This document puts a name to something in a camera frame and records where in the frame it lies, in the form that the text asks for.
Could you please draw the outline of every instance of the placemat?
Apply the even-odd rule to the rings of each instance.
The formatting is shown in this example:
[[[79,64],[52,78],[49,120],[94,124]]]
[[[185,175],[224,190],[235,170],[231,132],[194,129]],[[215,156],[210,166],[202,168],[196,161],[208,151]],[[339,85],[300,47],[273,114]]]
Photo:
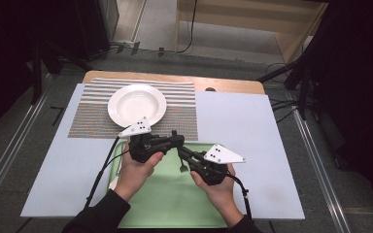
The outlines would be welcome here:
[[[157,88],[166,98],[164,117],[152,126],[153,134],[170,136],[176,129],[187,140],[197,141],[195,89],[193,83],[95,78],[85,85],[68,138],[115,139],[122,127],[108,115],[108,102],[120,88],[144,83]]]

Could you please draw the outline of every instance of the green tray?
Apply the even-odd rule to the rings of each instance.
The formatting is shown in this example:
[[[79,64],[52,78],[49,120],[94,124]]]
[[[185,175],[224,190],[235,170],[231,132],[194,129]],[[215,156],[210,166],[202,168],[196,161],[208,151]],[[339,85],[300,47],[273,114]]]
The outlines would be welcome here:
[[[125,143],[117,145],[115,155],[122,152]],[[185,147],[193,151],[208,151],[212,145],[185,143]],[[119,165],[117,158],[112,164],[110,182]],[[141,190],[129,201],[131,210],[119,228],[226,227],[205,192],[195,185],[189,172],[180,172],[180,166],[177,150],[169,150]]]

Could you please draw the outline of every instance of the gray floor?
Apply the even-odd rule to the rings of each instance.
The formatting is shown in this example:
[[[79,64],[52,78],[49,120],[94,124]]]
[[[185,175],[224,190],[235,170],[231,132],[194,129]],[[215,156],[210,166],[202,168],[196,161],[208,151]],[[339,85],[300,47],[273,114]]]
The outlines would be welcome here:
[[[149,2],[159,4],[162,3],[162,0]],[[161,47],[159,44],[160,39],[156,36],[154,38],[158,40],[152,40],[153,34],[147,33],[146,29],[148,29],[147,26],[143,27],[143,25],[140,25],[137,39],[141,41],[141,45],[144,45],[145,49]],[[271,50],[260,52],[254,49],[254,53],[259,52],[263,53],[263,55],[245,56],[241,53],[241,49],[234,47],[229,47],[228,50],[220,52],[219,46],[224,42],[219,41],[215,43],[216,46],[212,50],[207,47],[203,53],[191,53],[188,55],[167,53],[162,57],[158,57],[154,52],[139,51],[136,55],[130,55],[130,50],[124,50],[122,53],[110,52],[102,55],[89,64],[97,70],[106,71],[132,71],[254,80],[265,74],[269,64],[282,62],[282,59],[277,57],[275,41],[271,38],[267,39],[267,35],[265,38],[265,43],[270,46]],[[164,44],[166,48],[170,48],[170,45],[173,45],[169,39],[162,38],[162,40],[167,40]],[[197,43],[194,46],[194,51],[199,51],[201,45],[205,44],[200,39],[197,39],[194,43]],[[27,198],[28,190],[35,180],[59,124],[59,122],[56,122],[53,125],[59,110],[52,109],[51,106],[66,107],[76,84],[80,83],[85,75],[74,64],[64,63],[64,67],[60,76],[52,76],[53,85],[49,90],[48,98],[23,141],[5,180],[0,185],[0,232],[15,232],[26,221],[25,218],[19,217],[20,212]],[[279,67],[280,65],[269,67],[268,72]],[[264,84],[266,94],[271,99],[288,100],[288,92],[281,84],[285,78],[285,75],[282,75],[274,79],[274,82],[270,81]],[[0,157],[28,111],[31,94],[32,91],[28,90],[0,119]],[[290,108],[276,111],[276,119],[285,116],[289,111]],[[342,172],[337,169],[334,164],[333,153],[322,133],[322,129],[314,122],[310,113],[307,113],[307,123],[320,152],[324,168],[347,215],[352,232],[373,232],[373,191],[370,183],[358,173]],[[295,185],[299,190],[306,219],[273,221],[275,232],[337,232],[322,195],[316,173],[311,166],[311,160],[301,138],[294,115],[281,121],[278,126],[288,155],[288,162]],[[60,232],[67,220],[32,219],[22,232]],[[257,220],[256,224],[265,232],[272,232],[268,221]]]

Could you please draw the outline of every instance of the wooden furniture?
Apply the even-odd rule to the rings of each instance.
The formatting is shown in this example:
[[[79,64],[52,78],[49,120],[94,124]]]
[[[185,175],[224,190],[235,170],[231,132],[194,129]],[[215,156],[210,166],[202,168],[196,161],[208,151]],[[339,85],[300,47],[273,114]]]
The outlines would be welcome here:
[[[195,1],[178,0],[175,50],[180,21],[191,21]],[[199,0],[195,22],[275,32],[285,63],[294,59],[320,24],[326,3],[300,0]]]
[[[104,71],[89,71],[86,73],[83,83],[89,82],[93,78],[106,79],[128,79],[128,80],[150,80],[162,82],[193,82],[196,90],[205,90],[208,87],[220,92],[235,92],[247,94],[265,94],[262,84],[254,81],[238,81],[212,79],[193,76],[171,76],[146,73],[132,72],[104,72]]]

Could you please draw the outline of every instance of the person's right hand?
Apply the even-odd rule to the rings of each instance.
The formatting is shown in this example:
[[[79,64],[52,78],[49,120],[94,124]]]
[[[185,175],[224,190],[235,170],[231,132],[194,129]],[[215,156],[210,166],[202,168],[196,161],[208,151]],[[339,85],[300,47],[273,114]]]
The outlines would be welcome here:
[[[227,166],[230,174],[235,176],[232,164],[227,164]],[[235,204],[233,195],[234,181],[231,178],[225,177],[222,183],[217,185],[207,185],[198,173],[192,171],[190,174],[195,184],[207,193],[208,199],[220,212],[228,228],[234,226],[244,217]]]

